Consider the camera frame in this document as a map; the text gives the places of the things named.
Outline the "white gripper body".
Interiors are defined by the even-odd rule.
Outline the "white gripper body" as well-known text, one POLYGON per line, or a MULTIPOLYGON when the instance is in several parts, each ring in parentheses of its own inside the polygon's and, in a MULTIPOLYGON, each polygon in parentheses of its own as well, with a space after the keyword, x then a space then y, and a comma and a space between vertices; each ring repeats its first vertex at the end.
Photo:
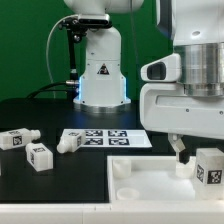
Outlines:
POLYGON ((140 121, 149 131, 224 139, 224 97, 191 97, 179 84, 147 83, 140 121))

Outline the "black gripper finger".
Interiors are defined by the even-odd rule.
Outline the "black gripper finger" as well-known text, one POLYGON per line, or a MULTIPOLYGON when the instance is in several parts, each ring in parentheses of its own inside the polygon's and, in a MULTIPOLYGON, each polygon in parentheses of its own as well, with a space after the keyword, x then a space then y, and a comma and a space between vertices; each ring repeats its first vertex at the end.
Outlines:
POLYGON ((182 135, 169 133, 168 141, 176 153, 176 160, 182 164, 187 164, 190 160, 190 152, 182 141, 182 135))

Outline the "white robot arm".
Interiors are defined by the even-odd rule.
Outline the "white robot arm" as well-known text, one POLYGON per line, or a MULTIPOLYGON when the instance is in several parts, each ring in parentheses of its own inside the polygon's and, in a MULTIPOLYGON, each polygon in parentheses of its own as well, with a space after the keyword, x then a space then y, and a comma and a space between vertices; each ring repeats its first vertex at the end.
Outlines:
POLYGON ((100 113, 128 104, 121 37, 110 16, 146 5, 132 26, 142 126, 166 133, 182 163, 189 160, 183 136, 224 139, 224 0, 64 2, 74 13, 77 36, 87 40, 76 107, 100 113))

